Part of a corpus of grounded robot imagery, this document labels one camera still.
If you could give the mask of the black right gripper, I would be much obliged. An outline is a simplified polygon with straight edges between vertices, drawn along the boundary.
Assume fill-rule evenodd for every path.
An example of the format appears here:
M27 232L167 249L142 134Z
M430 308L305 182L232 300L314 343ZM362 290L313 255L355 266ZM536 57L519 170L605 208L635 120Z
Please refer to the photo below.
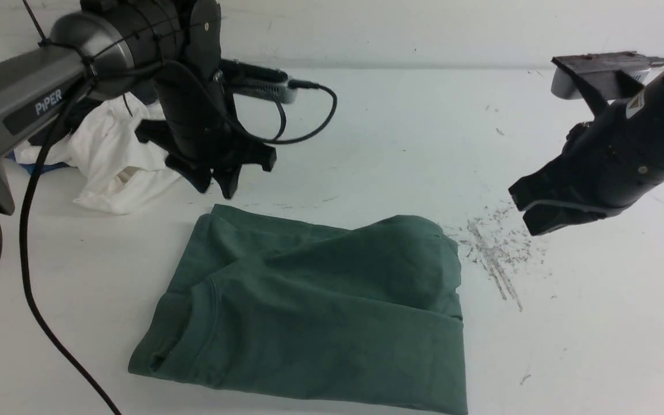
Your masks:
M644 84L574 126L558 157L510 187L529 234L617 216L664 183L664 68Z

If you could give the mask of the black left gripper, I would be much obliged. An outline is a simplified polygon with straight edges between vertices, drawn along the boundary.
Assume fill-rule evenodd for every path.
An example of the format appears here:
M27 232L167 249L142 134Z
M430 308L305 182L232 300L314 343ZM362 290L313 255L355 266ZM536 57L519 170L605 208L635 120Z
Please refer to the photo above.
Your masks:
M275 150L234 129L233 98L214 79L221 60L221 7L216 1L178 1L183 44L152 82L164 111L163 121L139 124L139 141L158 145L168 154L166 166L184 177L200 194L214 181L224 199L237 191L242 166L271 171Z

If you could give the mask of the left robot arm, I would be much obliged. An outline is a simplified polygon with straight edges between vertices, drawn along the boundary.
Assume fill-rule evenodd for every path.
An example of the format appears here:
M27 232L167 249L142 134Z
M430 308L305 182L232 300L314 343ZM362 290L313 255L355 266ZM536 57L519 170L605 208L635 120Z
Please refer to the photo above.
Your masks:
M221 57L216 1L82 1L35 50L0 62L0 214L15 202L3 158L30 137L63 134L85 98L117 98L151 82L167 120L138 128L138 140L168 152L168 168L198 191L211 181L230 198L243 165L271 171L269 139L240 126L233 95L293 101L283 71ZM2 231L0 227L0 257Z

